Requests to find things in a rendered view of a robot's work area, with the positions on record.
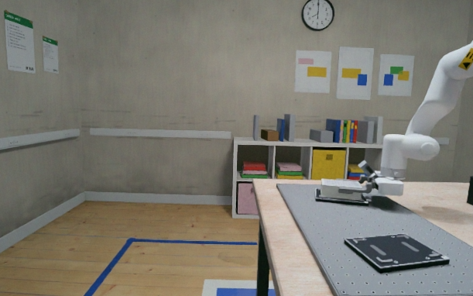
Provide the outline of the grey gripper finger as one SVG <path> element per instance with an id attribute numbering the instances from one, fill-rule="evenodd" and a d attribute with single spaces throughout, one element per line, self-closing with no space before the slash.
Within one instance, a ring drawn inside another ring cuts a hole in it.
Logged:
<path id="1" fill-rule="evenodd" d="M 358 181 L 360 184 L 364 184 L 365 181 L 371 182 L 371 177 L 366 177 L 365 175 L 360 175 L 360 180 Z M 345 180 L 345 179 L 336 179 L 337 181 L 355 181 L 355 180 Z"/>
<path id="2" fill-rule="evenodd" d="M 343 194 L 353 194 L 353 192 L 357 193 L 366 193 L 369 194 L 372 189 L 377 188 L 375 185 L 377 183 L 374 180 L 371 180 L 371 182 L 365 182 L 366 189 L 355 189 L 355 188 L 338 188 L 338 193 L 343 193 Z"/>

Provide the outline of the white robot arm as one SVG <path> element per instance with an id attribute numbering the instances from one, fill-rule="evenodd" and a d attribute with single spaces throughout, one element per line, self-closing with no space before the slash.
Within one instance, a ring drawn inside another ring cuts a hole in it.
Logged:
<path id="1" fill-rule="evenodd" d="M 405 178 L 407 158 L 435 158 L 440 147 L 429 136 L 437 122 L 454 109 L 467 77 L 473 77 L 473 41 L 440 60 L 427 95 L 412 118 L 405 136 L 386 135 L 380 173 L 376 173 L 363 160 L 358 166 L 365 174 L 368 177 L 375 173 L 378 177 Z"/>

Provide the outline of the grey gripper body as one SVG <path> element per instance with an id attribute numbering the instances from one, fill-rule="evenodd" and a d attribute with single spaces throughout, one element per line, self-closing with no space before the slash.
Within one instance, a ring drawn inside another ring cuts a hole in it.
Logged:
<path id="1" fill-rule="evenodd" d="M 375 173 L 370 176 L 377 184 L 377 192 L 383 195 L 402 196 L 405 178 L 378 177 Z"/>

